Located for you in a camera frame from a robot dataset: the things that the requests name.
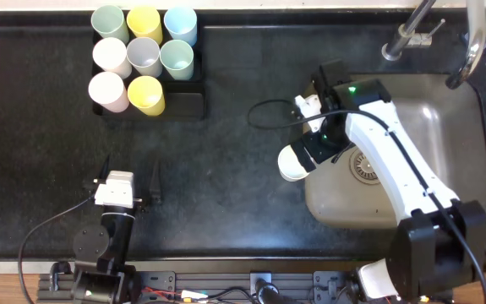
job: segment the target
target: black countertop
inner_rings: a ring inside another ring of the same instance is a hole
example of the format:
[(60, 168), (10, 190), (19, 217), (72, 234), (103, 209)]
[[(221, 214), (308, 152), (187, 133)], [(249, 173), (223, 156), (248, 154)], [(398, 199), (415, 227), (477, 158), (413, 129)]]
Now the black countertop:
[[(91, 112), (88, 14), (0, 14), (0, 258), (16, 258), (28, 230), (85, 198), (81, 182), (108, 154), (112, 169), (142, 171), (161, 157), (163, 204), (139, 214), (128, 257), (381, 258), (391, 230), (334, 229), (285, 182), (280, 149), (300, 129), (247, 126), (251, 105), (303, 92), (321, 62), (353, 73), (448, 73), (465, 53), (462, 11), (427, 50), (387, 62), (381, 46), (406, 12), (202, 13), (207, 118), (106, 122)], [(486, 126), (486, 55), (470, 79)], [(273, 122), (283, 112), (267, 113)], [(88, 204), (30, 239), (27, 258), (71, 258), (75, 232), (99, 222)]]

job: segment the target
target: chrome faucet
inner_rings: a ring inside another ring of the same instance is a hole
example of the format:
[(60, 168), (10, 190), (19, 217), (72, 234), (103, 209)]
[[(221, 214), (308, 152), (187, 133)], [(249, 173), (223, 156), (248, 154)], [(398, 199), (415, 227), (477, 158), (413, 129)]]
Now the chrome faucet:
[[(405, 24), (399, 26), (398, 31), (393, 36), (390, 43), (386, 43), (382, 47), (382, 55), (387, 60), (398, 60), (402, 55), (402, 50), (412, 44), (414, 38), (417, 37), (415, 29), (424, 16), (426, 16), (436, 0), (423, 0), (419, 6), (413, 11), (412, 15)], [(469, 23), (469, 40), (467, 54), (462, 65), (445, 81), (450, 89), (456, 89), (461, 85), (475, 67), (478, 65), (479, 59), (483, 54), (485, 39), (486, 39), (486, 19), (485, 19), (485, 4), (483, 0), (466, 0), (468, 23)], [(423, 34), (423, 39), (420, 41), (431, 39), (432, 34), (444, 23), (444, 20), (428, 35)], [(421, 43), (420, 46), (429, 46), (430, 42)]]

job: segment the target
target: drain strainer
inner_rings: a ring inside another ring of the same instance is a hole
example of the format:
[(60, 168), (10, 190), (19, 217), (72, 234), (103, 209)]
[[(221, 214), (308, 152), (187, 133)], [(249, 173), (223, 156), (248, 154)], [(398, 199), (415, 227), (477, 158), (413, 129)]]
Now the drain strainer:
[(376, 176), (376, 172), (374, 172), (369, 160), (360, 149), (355, 149), (350, 156), (350, 171), (352, 172), (353, 176), (362, 183), (366, 183), (368, 185), (380, 183), (380, 180)]

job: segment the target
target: wooden surface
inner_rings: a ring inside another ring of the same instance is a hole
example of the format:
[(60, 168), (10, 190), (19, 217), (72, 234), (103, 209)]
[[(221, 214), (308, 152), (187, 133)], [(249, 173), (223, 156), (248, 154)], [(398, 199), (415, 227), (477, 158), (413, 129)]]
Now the wooden surface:
[[(35, 300), (38, 286), (37, 274), (26, 274), (25, 283), (30, 296)], [(19, 279), (16, 274), (0, 274), (0, 303), (26, 304), (19, 287)], [(481, 304), (483, 296), (481, 285), (473, 283), (455, 289), (455, 304)]]

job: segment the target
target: sink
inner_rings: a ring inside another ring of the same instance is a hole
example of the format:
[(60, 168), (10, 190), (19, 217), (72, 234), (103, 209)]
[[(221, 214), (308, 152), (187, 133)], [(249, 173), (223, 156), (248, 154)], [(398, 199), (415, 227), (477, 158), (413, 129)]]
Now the sink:
[[(390, 92), (402, 126), (438, 178), (461, 201), (486, 211), (486, 138), (477, 92), (464, 83), (445, 86), (442, 74), (365, 74)], [(354, 147), (325, 161), (305, 179), (314, 217), (341, 228), (396, 227), (390, 200), (366, 157)]]

